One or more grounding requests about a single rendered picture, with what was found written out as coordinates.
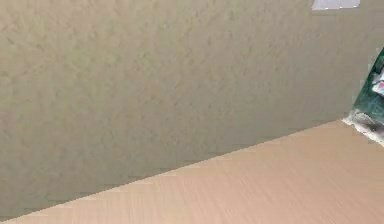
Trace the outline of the green blanket bed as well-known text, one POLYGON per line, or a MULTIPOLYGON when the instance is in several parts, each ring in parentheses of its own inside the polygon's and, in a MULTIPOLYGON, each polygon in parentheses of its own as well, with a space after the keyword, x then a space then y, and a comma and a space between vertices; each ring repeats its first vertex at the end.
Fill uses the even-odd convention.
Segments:
POLYGON ((384 147, 384 47, 343 122, 384 147))

